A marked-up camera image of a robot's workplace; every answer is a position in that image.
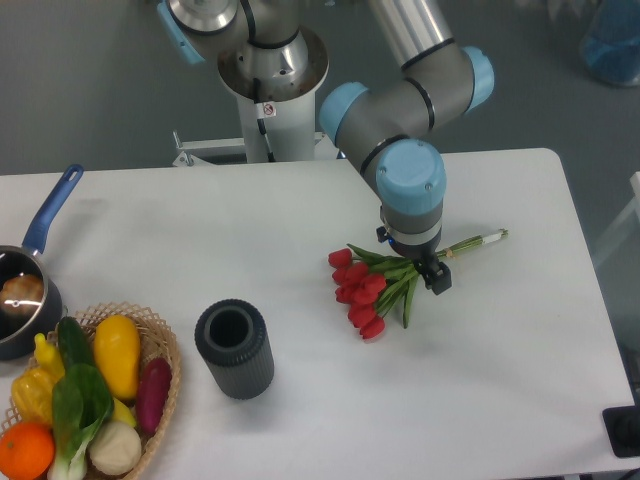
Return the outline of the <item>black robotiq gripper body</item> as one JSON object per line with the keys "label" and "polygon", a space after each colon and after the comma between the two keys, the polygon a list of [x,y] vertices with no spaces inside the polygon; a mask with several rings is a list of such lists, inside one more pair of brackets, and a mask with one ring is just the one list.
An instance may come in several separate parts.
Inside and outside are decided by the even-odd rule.
{"label": "black robotiq gripper body", "polygon": [[429,242],[420,245],[404,244],[393,237],[388,239],[388,243],[395,253],[404,258],[421,262],[430,262],[432,259],[438,259],[437,248],[440,244],[440,240],[441,235],[437,234]]}

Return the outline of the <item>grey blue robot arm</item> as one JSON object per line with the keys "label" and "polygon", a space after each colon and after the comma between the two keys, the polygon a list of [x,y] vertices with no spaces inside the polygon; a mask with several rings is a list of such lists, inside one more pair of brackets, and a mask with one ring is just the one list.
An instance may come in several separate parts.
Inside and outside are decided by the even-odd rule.
{"label": "grey blue robot arm", "polygon": [[358,82],[315,94],[329,59],[299,20],[294,1],[162,1],[158,14],[190,64],[216,64],[237,101],[251,163],[308,160],[322,130],[380,200],[380,241],[409,259],[428,289],[451,285],[438,259],[447,178],[424,141],[434,128],[470,112],[494,88],[489,59],[458,45],[434,1],[373,1],[402,71],[388,90]]}

